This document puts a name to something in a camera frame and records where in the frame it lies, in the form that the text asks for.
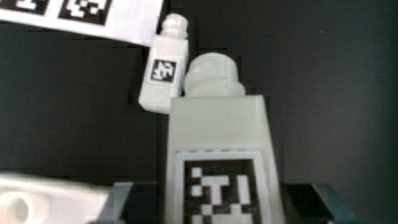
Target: white object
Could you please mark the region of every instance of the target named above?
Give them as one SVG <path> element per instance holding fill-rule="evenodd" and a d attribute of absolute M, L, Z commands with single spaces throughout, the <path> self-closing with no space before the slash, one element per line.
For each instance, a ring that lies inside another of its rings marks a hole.
<path fill-rule="evenodd" d="M 161 0 L 0 1 L 0 20 L 150 46 L 161 2 Z"/>
<path fill-rule="evenodd" d="M 170 99 L 181 95 L 188 57 L 186 26 L 184 17 L 170 14 L 147 58 L 138 103 L 147 111 L 163 114 L 168 114 Z"/>
<path fill-rule="evenodd" d="M 284 224 L 262 97 L 245 96 L 223 55 L 193 60 L 184 92 L 170 105 L 165 223 Z"/>
<path fill-rule="evenodd" d="M 101 212 L 108 188 L 0 174 L 0 223 L 86 224 Z"/>

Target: black background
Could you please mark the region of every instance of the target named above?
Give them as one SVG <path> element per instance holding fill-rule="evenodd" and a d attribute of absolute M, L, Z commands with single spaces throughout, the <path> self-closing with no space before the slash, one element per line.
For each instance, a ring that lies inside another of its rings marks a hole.
<path fill-rule="evenodd" d="M 191 56 L 225 53 L 268 99 L 280 179 L 328 183 L 358 218 L 398 220 L 392 0 L 179 0 Z M 136 103 L 147 49 L 0 25 L 0 168 L 110 185 L 161 179 L 166 116 Z"/>

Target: white block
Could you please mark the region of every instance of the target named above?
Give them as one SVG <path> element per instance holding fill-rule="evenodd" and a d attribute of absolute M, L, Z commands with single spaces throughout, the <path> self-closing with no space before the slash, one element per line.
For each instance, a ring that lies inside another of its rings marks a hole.
<path fill-rule="evenodd" d="M 0 223 L 86 224 L 97 219 L 106 197 L 108 188 L 3 173 Z"/>

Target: apriltag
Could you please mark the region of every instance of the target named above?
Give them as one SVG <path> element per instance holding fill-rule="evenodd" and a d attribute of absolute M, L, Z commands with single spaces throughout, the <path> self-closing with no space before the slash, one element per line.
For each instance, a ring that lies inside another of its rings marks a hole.
<path fill-rule="evenodd" d="M 161 0 L 0 0 L 0 20 L 150 46 Z"/>

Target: white surface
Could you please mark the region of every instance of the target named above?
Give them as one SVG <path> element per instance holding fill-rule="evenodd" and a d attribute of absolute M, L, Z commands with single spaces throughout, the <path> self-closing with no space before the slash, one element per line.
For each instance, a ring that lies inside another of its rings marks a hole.
<path fill-rule="evenodd" d="M 186 97 L 243 96 L 232 59 L 216 53 L 200 55 L 189 63 L 184 78 Z"/>
<path fill-rule="evenodd" d="M 179 30 L 182 28 L 186 29 L 186 25 L 175 24 L 181 24 L 182 20 L 184 18 L 175 14 L 166 16 L 163 30 L 166 30 L 168 36 L 173 34 L 175 37 L 154 37 L 138 97 L 138 103 L 143 109 L 163 114 L 168 114 L 170 99 L 181 95 L 181 81 L 184 76 L 188 57 L 188 41 L 182 39 L 182 36 L 186 36 L 182 35 L 186 30 Z M 172 77 L 172 82 L 161 80 L 163 78 L 168 78 L 168 76 Z"/>
<path fill-rule="evenodd" d="M 237 194 L 239 194 L 239 204 L 248 205 L 250 204 L 250 194 L 248 194 L 248 180 L 246 176 L 239 175 L 236 177 L 237 179 Z"/>
<path fill-rule="evenodd" d="M 19 12 L 10 9 L 0 9 L 0 20 L 150 46 L 157 25 L 161 0 L 111 0 L 104 25 L 58 18 L 63 1 L 49 0 L 44 15 Z M 106 1 L 110 0 L 86 0 L 86 3 L 97 4 L 97 7 L 90 8 L 92 14 L 95 14 L 97 10 L 102 9 L 102 4 Z M 19 8 L 35 8 L 35 4 L 26 0 L 17 2 L 17 4 Z M 76 5 L 74 0 L 67 0 L 70 16 L 76 18 L 85 16 L 79 9 L 81 5 Z"/>
<path fill-rule="evenodd" d="M 97 218 L 106 197 L 106 188 L 3 173 L 0 174 L 0 223 L 86 224 Z"/>
<path fill-rule="evenodd" d="M 6 224 L 38 224 L 47 218 L 49 201 L 44 195 L 5 191 L 0 193 L 0 220 Z"/>

